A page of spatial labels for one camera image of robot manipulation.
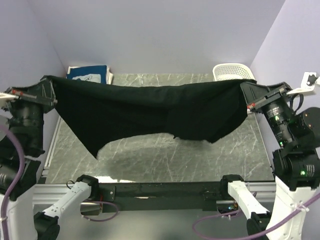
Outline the black t shirt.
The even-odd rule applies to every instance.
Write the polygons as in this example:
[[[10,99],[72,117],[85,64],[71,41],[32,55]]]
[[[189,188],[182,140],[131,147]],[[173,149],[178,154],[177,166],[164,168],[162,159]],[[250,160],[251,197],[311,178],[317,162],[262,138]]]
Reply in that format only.
[[[141,87],[51,81],[56,111],[94,157],[110,142],[140,135],[214,143],[247,117],[241,79]]]

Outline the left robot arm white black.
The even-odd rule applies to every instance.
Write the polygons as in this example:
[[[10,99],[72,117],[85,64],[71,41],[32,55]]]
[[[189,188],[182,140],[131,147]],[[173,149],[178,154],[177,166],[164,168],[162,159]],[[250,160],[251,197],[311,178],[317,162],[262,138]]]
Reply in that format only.
[[[44,114],[57,104],[53,78],[27,87],[10,87],[0,95],[0,107],[11,113],[0,141],[0,236],[3,240],[55,240],[62,218],[84,201],[100,195],[98,179],[82,175],[49,208],[34,213],[33,195],[44,153]]]

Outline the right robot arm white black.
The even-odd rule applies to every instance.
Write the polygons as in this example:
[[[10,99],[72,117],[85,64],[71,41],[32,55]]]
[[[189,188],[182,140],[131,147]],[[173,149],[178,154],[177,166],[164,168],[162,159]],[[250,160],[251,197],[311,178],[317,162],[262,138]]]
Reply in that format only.
[[[226,200],[233,198],[245,215],[249,240],[299,240],[308,205],[318,199],[320,110],[310,107],[297,113],[293,101],[303,92],[286,83],[263,86],[244,82],[240,87],[247,108],[265,116],[279,144],[272,154],[276,184],[273,210],[258,202],[239,175],[224,175],[219,193]]]

